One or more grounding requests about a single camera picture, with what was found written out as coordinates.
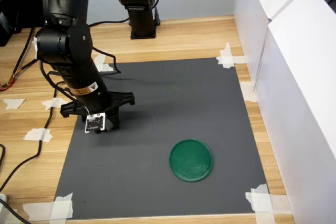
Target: white partition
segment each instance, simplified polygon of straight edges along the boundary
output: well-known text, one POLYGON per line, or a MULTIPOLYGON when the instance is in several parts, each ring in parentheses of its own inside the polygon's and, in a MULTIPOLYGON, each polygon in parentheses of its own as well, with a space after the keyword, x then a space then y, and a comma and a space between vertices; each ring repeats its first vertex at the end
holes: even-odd
POLYGON ((294 0, 269 24, 256 94, 297 224, 336 223, 336 15, 294 0))
POLYGON ((267 25, 292 0, 235 0, 235 21, 253 85, 256 83, 267 25))

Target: wooden table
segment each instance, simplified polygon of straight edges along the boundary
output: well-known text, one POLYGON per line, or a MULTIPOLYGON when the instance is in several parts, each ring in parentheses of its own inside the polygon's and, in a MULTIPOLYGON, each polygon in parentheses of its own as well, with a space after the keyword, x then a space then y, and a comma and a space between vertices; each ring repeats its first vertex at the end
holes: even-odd
MULTIPOLYGON (((0 80, 10 77, 22 52, 29 29, 13 35, 6 47, 0 48, 0 80)), ((117 57, 117 62, 194 59, 218 57, 219 50, 230 43, 233 56, 242 56, 233 16, 180 19, 163 21, 157 29, 156 39, 131 40, 128 24, 106 24, 91 29, 93 44, 117 57)), ((23 63, 33 59, 34 47, 29 46, 23 63)), ((239 81, 250 81, 246 65, 236 65, 239 81)), ((41 104, 51 100, 53 88, 40 73, 38 64, 23 72, 14 86, 0 93, 0 142, 6 146, 6 157, 0 172, 0 184, 13 168, 24 159, 36 154, 38 142, 24 141, 32 128, 44 127, 49 111, 41 104), (17 110, 5 110, 3 98, 26 101, 17 110)), ((271 194, 285 195, 264 122, 257 103, 245 102, 253 128, 262 166, 271 194)), ((49 129, 53 136, 50 143, 43 143, 41 155, 20 168, 2 193, 9 197, 9 204, 28 219, 23 204, 53 201, 64 160, 68 151, 76 116, 62 118, 56 109, 49 129)), ((132 218, 122 220, 71 221, 84 223, 256 223, 254 214, 132 218)), ((292 215, 276 215, 277 223, 294 223, 292 215)))

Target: robotic arm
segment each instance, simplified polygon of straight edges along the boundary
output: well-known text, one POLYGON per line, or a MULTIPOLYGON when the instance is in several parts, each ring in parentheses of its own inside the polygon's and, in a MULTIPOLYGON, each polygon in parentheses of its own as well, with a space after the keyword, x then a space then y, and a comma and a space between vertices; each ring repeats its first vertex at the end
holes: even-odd
POLYGON ((108 91, 91 58, 92 39, 86 24, 88 0, 43 0, 43 11, 46 23, 36 35, 42 74, 73 100, 62 105, 60 113, 63 117, 81 115, 83 120, 87 115, 105 113, 109 128, 117 129, 119 107, 135 104, 134 95, 108 91), (43 63, 57 70, 76 99, 52 82, 43 63))
POLYGON ((119 0, 125 6, 132 26, 131 39, 149 39, 156 37, 156 27, 160 25, 158 9, 159 0, 119 0), (153 20, 152 9, 155 9, 153 20))

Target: warning label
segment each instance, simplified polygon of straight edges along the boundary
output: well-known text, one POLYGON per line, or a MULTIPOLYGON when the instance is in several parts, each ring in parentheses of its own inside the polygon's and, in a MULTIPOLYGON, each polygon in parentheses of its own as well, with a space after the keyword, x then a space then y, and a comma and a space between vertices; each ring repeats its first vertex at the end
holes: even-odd
POLYGON ((88 87, 82 88, 82 89, 72 89, 70 88, 71 92, 76 95, 84 95, 84 94, 90 94, 94 92, 98 88, 98 84, 94 82, 88 87))
POLYGON ((89 86, 89 89, 91 90, 91 92, 94 92, 94 90, 96 90, 97 88, 98 88, 98 85, 96 82, 94 82, 93 84, 89 86))

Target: green circular disc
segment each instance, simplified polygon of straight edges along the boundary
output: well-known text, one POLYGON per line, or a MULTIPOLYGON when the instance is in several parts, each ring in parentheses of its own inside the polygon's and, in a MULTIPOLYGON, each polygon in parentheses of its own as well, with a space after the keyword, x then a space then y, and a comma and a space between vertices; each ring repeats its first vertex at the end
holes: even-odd
POLYGON ((177 143, 169 156, 173 174, 185 182, 197 182, 211 171, 213 157, 209 148, 202 142, 187 139, 177 143))

